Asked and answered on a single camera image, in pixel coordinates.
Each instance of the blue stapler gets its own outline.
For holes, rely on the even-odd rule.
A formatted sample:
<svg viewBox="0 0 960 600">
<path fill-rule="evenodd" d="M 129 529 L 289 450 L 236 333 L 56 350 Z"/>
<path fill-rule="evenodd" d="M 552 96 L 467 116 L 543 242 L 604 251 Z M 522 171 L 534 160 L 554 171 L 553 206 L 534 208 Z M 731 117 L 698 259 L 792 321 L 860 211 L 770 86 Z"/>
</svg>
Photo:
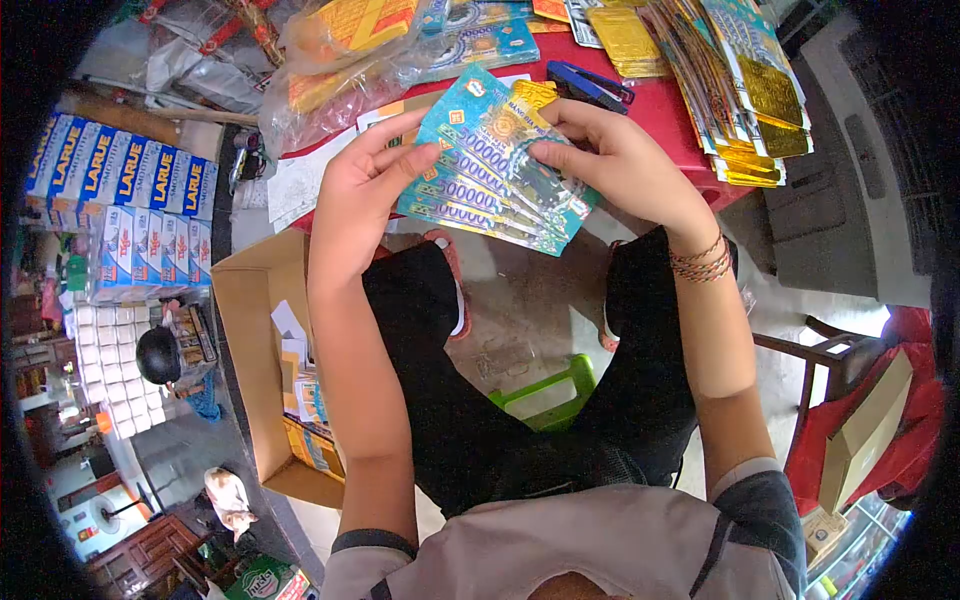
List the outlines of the blue stapler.
<svg viewBox="0 0 960 600">
<path fill-rule="evenodd" d="M 635 98 L 631 89 L 562 60 L 547 62 L 546 78 L 557 84 L 557 92 L 564 98 L 620 114 L 627 114 L 625 105 L 632 104 Z"/>
</svg>

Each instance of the green plastic stool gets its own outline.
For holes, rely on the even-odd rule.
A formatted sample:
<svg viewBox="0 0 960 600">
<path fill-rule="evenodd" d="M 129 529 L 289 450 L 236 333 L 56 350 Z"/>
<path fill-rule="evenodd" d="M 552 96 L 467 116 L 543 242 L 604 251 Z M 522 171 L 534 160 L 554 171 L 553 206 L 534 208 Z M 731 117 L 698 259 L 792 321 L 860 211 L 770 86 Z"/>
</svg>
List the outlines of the green plastic stool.
<svg viewBox="0 0 960 600">
<path fill-rule="evenodd" d="M 573 387 L 577 390 L 576 397 L 560 406 L 555 406 L 523 420 L 534 431 L 566 431 L 573 424 L 573 420 L 587 404 L 587 399 L 597 387 L 596 377 L 593 376 L 593 363 L 590 362 L 590 357 L 586 354 L 576 354 L 570 358 L 570 366 L 565 371 L 558 372 L 511 394 L 504 396 L 500 390 L 494 390 L 490 394 L 490 400 L 501 410 L 506 411 L 512 403 L 542 392 L 567 379 L 573 380 Z"/>
</svg>

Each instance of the person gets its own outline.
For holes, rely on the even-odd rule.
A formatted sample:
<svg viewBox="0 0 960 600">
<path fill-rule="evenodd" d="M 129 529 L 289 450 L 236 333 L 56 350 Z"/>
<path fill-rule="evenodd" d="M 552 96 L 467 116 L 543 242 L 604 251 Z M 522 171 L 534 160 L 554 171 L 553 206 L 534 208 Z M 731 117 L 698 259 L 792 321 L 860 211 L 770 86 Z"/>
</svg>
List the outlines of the person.
<svg viewBox="0 0 960 600">
<path fill-rule="evenodd" d="M 360 134 L 317 202 L 310 319 L 348 474 L 322 598 L 801 597 L 801 524 L 700 194 L 628 118 L 564 99 L 540 110 L 593 152 L 537 142 L 533 158 L 660 227 L 612 250 L 610 367 L 568 432 L 535 433 L 444 352 L 458 313 L 438 245 L 372 261 L 392 203 L 440 155 L 384 149 L 424 114 Z M 669 488 L 697 423 L 707 501 Z M 447 518 L 419 548 L 414 483 Z"/>
</svg>

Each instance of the black helmet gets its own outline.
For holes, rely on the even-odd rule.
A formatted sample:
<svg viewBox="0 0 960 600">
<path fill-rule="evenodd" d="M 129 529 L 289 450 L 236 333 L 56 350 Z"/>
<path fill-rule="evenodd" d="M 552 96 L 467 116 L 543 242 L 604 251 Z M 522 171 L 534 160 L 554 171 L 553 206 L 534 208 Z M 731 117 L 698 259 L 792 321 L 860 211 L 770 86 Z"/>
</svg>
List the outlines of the black helmet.
<svg viewBox="0 0 960 600">
<path fill-rule="evenodd" d="M 158 325 L 140 337 L 136 366 L 147 381 L 156 385 L 180 379 L 180 347 L 169 328 Z"/>
</svg>

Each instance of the white cat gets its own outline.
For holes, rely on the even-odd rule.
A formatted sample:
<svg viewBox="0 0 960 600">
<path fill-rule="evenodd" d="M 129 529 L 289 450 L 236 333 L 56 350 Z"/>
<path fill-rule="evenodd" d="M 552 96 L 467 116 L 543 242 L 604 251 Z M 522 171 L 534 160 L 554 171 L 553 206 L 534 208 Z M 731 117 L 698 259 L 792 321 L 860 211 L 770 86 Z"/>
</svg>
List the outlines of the white cat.
<svg viewBox="0 0 960 600">
<path fill-rule="evenodd" d="M 233 532 L 233 543 L 236 543 L 251 523 L 260 520 L 250 512 L 243 481 L 230 471 L 215 467 L 204 473 L 204 484 L 214 512 L 224 527 Z"/>
</svg>

